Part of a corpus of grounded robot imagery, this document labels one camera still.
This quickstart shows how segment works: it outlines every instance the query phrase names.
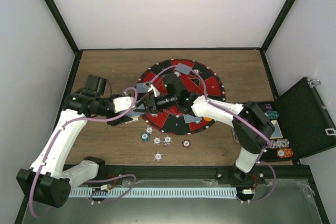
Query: stack of poker chips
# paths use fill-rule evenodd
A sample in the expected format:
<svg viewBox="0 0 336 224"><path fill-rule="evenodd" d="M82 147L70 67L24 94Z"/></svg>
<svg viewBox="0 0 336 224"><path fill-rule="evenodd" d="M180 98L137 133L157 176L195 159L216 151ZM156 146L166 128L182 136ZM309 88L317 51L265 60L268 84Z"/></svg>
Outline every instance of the stack of poker chips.
<svg viewBox="0 0 336 224"><path fill-rule="evenodd" d="M289 141L287 138L271 140L270 149L277 149L277 148L287 148L289 147Z"/></svg>
<svg viewBox="0 0 336 224"><path fill-rule="evenodd" d="M270 120L276 120L279 117L279 113L277 111L266 111L264 113Z"/></svg>
<svg viewBox="0 0 336 224"><path fill-rule="evenodd" d="M293 157L293 150L291 148L280 148L277 150L277 156L280 158Z"/></svg>

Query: case latch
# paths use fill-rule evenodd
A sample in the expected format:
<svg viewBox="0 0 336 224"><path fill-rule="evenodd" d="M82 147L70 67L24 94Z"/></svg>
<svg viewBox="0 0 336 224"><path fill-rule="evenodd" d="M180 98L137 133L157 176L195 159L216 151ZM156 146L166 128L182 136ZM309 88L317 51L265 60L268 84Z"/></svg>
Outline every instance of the case latch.
<svg viewBox="0 0 336 224"><path fill-rule="evenodd" d="M336 130L334 128L325 129L325 132L328 136L336 136Z"/></svg>
<svg viewBox="0 0 336 224"><path fill-rule="evenodd" d="M309 85L310 88L313 88L313 87L321 85L321 81L318 80L318 79L310 80L310 81L308 81L308 85Z"/></svg>

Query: black frame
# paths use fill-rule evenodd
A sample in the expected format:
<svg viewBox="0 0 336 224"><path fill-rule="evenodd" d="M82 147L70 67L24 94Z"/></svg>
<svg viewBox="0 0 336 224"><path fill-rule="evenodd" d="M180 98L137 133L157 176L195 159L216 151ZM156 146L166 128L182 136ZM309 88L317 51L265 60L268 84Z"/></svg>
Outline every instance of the black frame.
<svg viewBox="0 0 336 224"><path fill-rule="evenodd" d="M52 13L55 21L57 22L59 28L61 29L64 37L66 38L69 46L74 52L74 61L71 67L71 72L68 78L68 82L62 97L61 105L64 101L64 98L71 92L73 82L76 77L76 73L79 67L80 59L82 53L85 49L79 49L74 41L66 23L64 22L60 11L58 10L54 0L44 0L47 4L50 12ZM113 49L113 50L259 50L264 63L265 71L267 78L271 87L274 100L279 98L279 94L273 80L270 68L266 59L266 51L273 41L277 31L281 27L281 24L284 22L287 14L289 13L292 5L295 0L286 0L284 3L276 21L274 22L269 34L267 35L261 48L148 48L148 49ZM89 49L89 50L110 50L110 49ZM55 126L58 122L61 112L61 106L58 111L58 115L55 121ZM217 179L217 174L219 172L225 172L231 170L231 166L107 166L109 170L118 170L120 173L131 173L136 174L138 179ZM272 173L268 167L258 166L260 172L264 174L264 178L272 178ZM321 219L323 223L329 223L327 214L324 210L320 195L318 193L315 181L313 179L312 173L309 166L307 165L296 165L296 166L274 166L278 178L292 178L292 179L307 179L310 187L315 191L315 202L318 207ZM223 177L219 180L222 184L232 184L232 181L228 181L226 177ZM21 224L27 209L28 199L24 197L21 207L19 209L15 223Z"/></svg>

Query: open case lid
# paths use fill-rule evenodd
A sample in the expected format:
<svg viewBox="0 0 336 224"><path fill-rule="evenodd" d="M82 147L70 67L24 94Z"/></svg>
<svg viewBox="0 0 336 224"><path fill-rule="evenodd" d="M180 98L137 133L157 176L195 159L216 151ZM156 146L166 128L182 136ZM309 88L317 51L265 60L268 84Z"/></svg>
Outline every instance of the open case lid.
<svg viewBox="0 0 336 224"><path fill-rule="evenodd" d="M335 125L314 87L317 84L304 77L275 102L279 118L286 125L282 130L294 145L296 158L336 146Z"/></svg>

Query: white poker chip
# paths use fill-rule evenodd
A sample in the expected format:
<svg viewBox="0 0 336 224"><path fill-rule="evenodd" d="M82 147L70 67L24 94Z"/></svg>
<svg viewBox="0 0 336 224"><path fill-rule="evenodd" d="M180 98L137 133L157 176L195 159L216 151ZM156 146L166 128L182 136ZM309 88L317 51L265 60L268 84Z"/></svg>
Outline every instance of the white poker chip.
<svg viewBox="0 0 336 224"><path fill-rule="evenodd" d="M159 145L159 144L161 143L161 139L160 139L159 137L155 137L155 138L153 139L153 143L154 143L155 145Z"/></svg>
<svg viewBox="0 0 336 224"><path fill-rule="evenodd" d="M183 146L188 148L190 146L190 142L188 140L183 141Z"/></svg>
<svg viewBox="0 0 336 224"><path fill-rule="evenodd" d="M148 127L146 128L146 132L147 132L148 134L152 134L153 131L154 131L153 127L148 126Z"/></svg>
<svg viewBox="0 0 336 224"><path fill-rule="evenodd" d="M165 145L169 145L169 144L171 144L172 141L173 141L173 138L172 138L171 136L165 136L165 137L163 138L163 144L165 144Z"/></svg>
<svg viewBox="0 0 336 224"><path fill-rule="evenodd" d="M154 159L156 161L161 161L163 159L163 155L160 152L154 154Z"/></svg>

